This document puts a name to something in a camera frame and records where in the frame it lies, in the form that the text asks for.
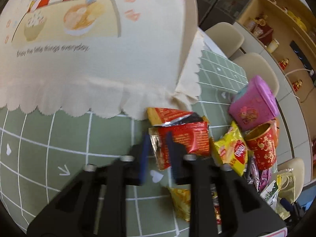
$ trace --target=red cylindrical container with gold pattern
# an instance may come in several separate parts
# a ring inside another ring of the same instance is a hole
[[[249,149],[254,151],[259,170],[268,169],[275,163],[277,156],[271,124],[257,126],[246,135],[245,141]]]

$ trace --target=pink lid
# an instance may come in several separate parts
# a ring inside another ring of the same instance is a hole
[[[279,109],[277,107],[276,99],[267,83],[258,75],[253,77],[250,81],[253,81],[253,83],[255,84],[259,94],[267,104],[273,116],[276,117],[277,115],[279,115]]]

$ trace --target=white arrow print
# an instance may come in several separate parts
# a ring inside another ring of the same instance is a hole
[[[58,169],[60,169],[61,171],[64,172],[64,174],[60,173],[59,175],[70,175],[70,172],[69,172],[67,166],[66,166],[66,165],[64,165],[64,166],[65,166],[65,169],[66,169],[66,170],[63,169],[63,168],[61,168],[60,166],[58,167]]]

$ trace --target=red snack package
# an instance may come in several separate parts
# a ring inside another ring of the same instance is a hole
[[[172,132],[175,142],[185,145],[187,153],[208,156],[210,144],[207,122],[194,122],[171,127],[149,128],[149,135],[160,170],[170,166],[166,134]]]

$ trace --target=fabric cover with cartoon print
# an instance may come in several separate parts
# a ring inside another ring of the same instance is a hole
[[[9,110],[144,119],[190,110],[201,92],[195,0],[9,0],[0,29]]]

